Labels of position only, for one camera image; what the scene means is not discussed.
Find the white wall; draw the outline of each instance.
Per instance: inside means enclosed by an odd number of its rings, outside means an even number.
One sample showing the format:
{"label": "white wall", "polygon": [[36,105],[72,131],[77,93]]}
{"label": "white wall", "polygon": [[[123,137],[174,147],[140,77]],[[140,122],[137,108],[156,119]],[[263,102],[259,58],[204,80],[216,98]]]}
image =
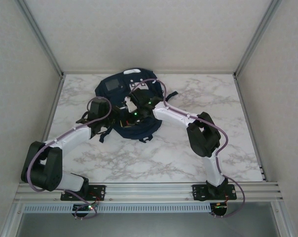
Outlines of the white wall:
{"label": "white wall", "polygon": [[270,0],[26,0],[66,72],[233,72]]}
{"label": "white wall", "polygon": [[298,0],[284,0],[239,78],[272,180],[298,232]]}
{"label": "white wall", "polygon": [[34,140],[41,139],[58,85],[13,0],[0,0],[0,230]]}

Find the perforated metal strip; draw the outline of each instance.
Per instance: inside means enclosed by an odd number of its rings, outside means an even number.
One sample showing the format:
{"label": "perforated metal strip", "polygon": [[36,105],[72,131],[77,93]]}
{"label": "perforated metal strip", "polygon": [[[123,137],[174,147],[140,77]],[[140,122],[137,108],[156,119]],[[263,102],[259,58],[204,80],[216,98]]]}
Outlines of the perforated metal strip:
{"label": "perforated metal strip", "polygon": [[[24,213],[73,213],[73,203],[26,204]],[[193,213],[210,212],[209,203],[104,203],[98,213]]]}

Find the cable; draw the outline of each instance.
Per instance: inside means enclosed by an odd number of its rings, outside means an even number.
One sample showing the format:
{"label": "cable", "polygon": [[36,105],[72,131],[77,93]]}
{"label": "cable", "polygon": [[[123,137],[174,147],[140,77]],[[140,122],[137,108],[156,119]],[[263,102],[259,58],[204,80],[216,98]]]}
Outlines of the cable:
{"label": "cable", "polygon": [[99,199],[99,197],[96,196],[94,193],[89,193],[89,194],[91,194],[91,195],[93,195],[93,196],[95,197],[95,201],[92,203],[92,205],[95,204],[96,201],[98,201],[98,204],[97,204],[97,205],[99,205],[99,203],[100,203],[100,199]]}
{"label": "cable", "polygon": [[[177,113],[177,114],[180,114],[180,115],[182,115],[182,116],[187,117],[187,114],[186,114],[186,113],[183,113],[183,112],[181,112],[181,111],[178,111],[178,110],[175,109],[175,108],[172,108],[171,105],[169,105],[169,104],[166,102],[167,87],[166,87],[166,85],[165,85],[162,81],[160,81],[159,79],[146,79],[146,80],[143,80],[141,83],[144,83],[144,82],[146,82],[146,81],[157,81],[157,82],[159,82],[159,83],[163,86],[163,88],[164,88],[164,95],[163,95],[163,104],[164,104],[164,106],[167,107],[169,110],[171,110],[171,111]],[[138,86],[140,86],[141,83],[138,83],[138,84],[131,90],[131,92],[133,92]],[[203,120],[203,119],[201,119],[201,118],[198,118],[198,117],[195,117],[195,116],[191,116],[191,115],[188,115],[188,117],[191,118],[191,119],[195,119],[195,120],[198,120],[198,121],[200,121],[200,122],[203,122],[203,123],[205,123],[205,124],[207,124],[207,125],[209,125],[209,126],[215,128],[215,129],[217,129],[217,130],[220,131],[220,132],[224,135],[224,137],[225,137],[225,143],[224,143],[224,144],[223,144],[223,145],[216,151],[216,153],[215,153],[216,166],[217,166],[218,172],[219,172],[224,178],[231,180],[233,183],[235,183],[235,184],[239,187],[239,189],[240,189],[240,191],[241,191],[241,193],[242,193],[242,196],[243,196],[243,201],[242,201],[242,204],[241,204],[241,206],[239,207],[239,209],[237,209],[236,211],[234,211],[233,213],[230,213],[230,214],[228,214],[228,215],[221,216],[221,218],[230,217],[230,216],[236,214],[237,212],[239,212],[239,211],[243,208],[243,206],[244,206],[244,204],[245,204],[245,201],[246,201],[246,197],[245,197],[244,191],[243,191],[243,189],[241,188],[241,186],[239,185],[239,183],[237,183],[237,182],[236,182],[235,180],[233,180],[232,178],[230,178],[230,177],[224,175],[224,174],[222,173],[222,170],[221,170],[220,165],[219,165],[218,154],[219,154],[219,152],[221,152],[221,151],[227,146],[228,141],[229,141],[229,139],[228,139],[228,135],[227,135],[226,132],[223,131],[220,127],[217,127],[216,125],[214,125],[214,124],[212,124],[212,123],[210,123],[210,122],[208,122],[208,121],[206,121],[206,120]]]}
{"label": "cable", "polygon": [[86,104],[86,110],[89,112],[90,111],[90,104],[91,102],[95,99],[96,97],[92,98],[89,100],[89,102]]}

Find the white marble table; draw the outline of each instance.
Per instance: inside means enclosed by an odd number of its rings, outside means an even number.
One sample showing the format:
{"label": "white marble table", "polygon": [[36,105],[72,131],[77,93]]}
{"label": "white marble table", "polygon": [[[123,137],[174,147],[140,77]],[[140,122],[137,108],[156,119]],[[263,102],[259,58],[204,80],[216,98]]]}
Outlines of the white marble table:
{"label": "white marble table", "polygon": [[[99,81],[109,75],[67,75],[49,138],[69,130],[95,96]],[[262,181],[232,75],[157,75],[168,91],[178,91],[169,103],[180,109],[209,113],[229,136],[220,153],[223,173],[236,181]],[[65,171],[91,182],[204,182],[201,158],[190,148],[185,129],[166,122],[144,144],[120,137],[114,130],[104,143],[95,136],[63,160]]]}

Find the backpack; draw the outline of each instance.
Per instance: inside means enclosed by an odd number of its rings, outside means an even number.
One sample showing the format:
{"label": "backpack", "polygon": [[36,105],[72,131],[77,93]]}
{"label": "backpack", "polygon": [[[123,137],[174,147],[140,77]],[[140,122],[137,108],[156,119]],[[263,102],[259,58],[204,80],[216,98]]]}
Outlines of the backpack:
{"label": "backpack", "polygon": [[[100,82],[95,89],[95,95],[103,96],[111,102],[112,106],[121,108],[119,119],[101,134],[100,142],[104,142],[104,137],[108,135],[112,129],[119,133],[123,138],[139,140],[143,143],[151,141],[153,138],[152,134],[160,128],[162,121],[147,117],[138,124],[129,124],[128,121],[124,119],[128,114],[128,110],[123,108],[123,102],[136,84],[145,79],[156,78],[156,75],[152,71],[136,68],[112,75]],[[145,90],[145,93],[150,98],[154,96],[163,98],[164,92],[158,82],[146,81],[137,88]],[[174,91],[167,97],[167,99],[176,94],[178,93]]]}

